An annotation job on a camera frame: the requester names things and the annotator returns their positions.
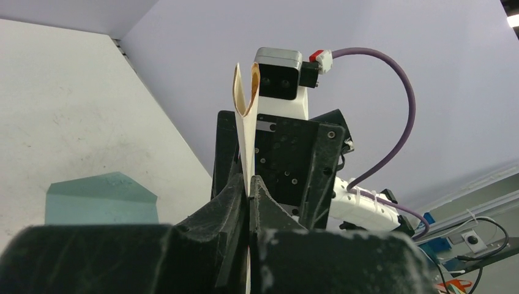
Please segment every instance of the black cable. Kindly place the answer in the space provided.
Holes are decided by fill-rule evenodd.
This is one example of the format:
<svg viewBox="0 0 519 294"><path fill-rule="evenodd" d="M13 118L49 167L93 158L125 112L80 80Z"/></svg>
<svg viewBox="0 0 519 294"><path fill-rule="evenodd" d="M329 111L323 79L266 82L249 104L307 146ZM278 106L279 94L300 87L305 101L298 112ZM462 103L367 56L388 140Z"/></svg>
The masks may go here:
<svg viewBox="0 0 519 294"><path fill-rule="evenodd" d="M493 250L489 253L486 253L486 254L483 254L481 256L478 256L478 257L468 257L468 256L464 256L464 255L459 255L459 256L456 256L456 258L458 260L461 260L461 261L464 261L464 262L475 262L475 261L478 261L478 260L484 260L488 257L491 257L492 255L496 255L498 253L500 253L503 249L506 248L506 246L508 245L508 241L510 240L510 236L508 235L508 232L505 230L505 228L498 224L497 222L493 221L493 220L489 220L489 219L483 219L483 218L476 218L478 221L485 221L485 222L489 222L491 224L494 224L495 226L497 226L499 229L501 229L501 231L504 233L504 242L503 244L501 245L501 247L497 248L496 250Z"/></svg>
<svg viewBox="0 0 519 294"><path fill-rule="evenodd" d="M424 251L424 253L429 257L429 259L435 264L436 268L438 269L439 276L441 277L441 282L443 283L443 286L445 287L445 291L447 294L450 294L449 289L447 289L447 282L445 281L445 277L443 276L443 272L441 271L441 268L439 267L439 264L434 262L434 259L429 255L427 252Z"/></svg>
<svg viewBox="0 0 519 294"><path fill-rule="evenodd" d="M477 278L474 281L474 285L472 286L471 290L467 294L473 294L476 290L477 285L479 284L479 281L481 281L481 276L483 276L483 268L479 268L479 273L477 273Z"/></svg>

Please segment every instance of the camera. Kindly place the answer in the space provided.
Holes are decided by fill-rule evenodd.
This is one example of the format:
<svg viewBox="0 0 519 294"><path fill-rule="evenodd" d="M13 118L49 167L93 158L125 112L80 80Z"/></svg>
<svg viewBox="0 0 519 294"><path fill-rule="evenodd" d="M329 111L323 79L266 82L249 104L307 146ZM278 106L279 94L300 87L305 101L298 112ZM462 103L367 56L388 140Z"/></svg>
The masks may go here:
<svg viewBox="0 0 519 294"><path fill-rule="evenodd" d="M318 62L303 61L301 52L262 47L256 52L259 65L258 113L308 119L307 88L317 86Z"/></svg>

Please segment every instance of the white paper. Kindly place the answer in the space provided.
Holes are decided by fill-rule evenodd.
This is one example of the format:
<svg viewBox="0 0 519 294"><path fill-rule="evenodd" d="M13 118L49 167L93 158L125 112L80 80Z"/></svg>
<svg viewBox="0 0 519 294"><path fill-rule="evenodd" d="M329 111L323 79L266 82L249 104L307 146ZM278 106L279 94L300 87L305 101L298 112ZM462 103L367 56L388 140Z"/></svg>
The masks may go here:
<svg viewBox="0 0 519 294"><path fill-rule="evenodd" d="M257 63L252 65L251 95L248 107L245 106L240 64L234 69L233 101L236 115L236 129L240 147L240 159L244 175L245 191L250 192L250 180L254 175L254 149L256 139L256 120L258 115L258 93L260 92L260 68Z"/></svg>

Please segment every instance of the white 3d printed part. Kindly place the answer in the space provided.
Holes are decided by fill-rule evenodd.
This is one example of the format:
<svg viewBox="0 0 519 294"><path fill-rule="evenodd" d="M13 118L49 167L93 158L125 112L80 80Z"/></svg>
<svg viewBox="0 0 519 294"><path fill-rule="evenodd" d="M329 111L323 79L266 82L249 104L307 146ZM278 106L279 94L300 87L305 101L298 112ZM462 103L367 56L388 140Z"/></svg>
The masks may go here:
<svg viewBox="0 0 519 294"><path fill-rule="evenodd" d="M330 217L349 222L370 231L392 231L398 223L398 212L395 208L376 202L366 196L350 193L346 190L348 182L335 178L335 198L330 205ZM376 194L377 198L389 200L384 194Z"/></svg>

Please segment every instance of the blue component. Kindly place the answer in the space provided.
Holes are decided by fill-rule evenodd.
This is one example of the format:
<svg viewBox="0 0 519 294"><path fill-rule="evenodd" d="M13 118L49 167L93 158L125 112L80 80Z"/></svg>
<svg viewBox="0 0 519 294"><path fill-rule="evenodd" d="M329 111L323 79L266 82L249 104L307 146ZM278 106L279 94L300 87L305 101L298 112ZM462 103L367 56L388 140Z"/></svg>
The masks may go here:
<svg viewBox="0 0 519 294"><path fill-rule="evenodd" d="M424 218L427 220L427 222L429 224L434 224L436 222L430 213L425 213ZM421 222L418 225L418 228L423 228L423 227L424 227L424 223ZM436 253L452 249L452 246L449 244L448 240L445 238L436 238L425 244L427 244L430 247L430 249Z"/></svg>

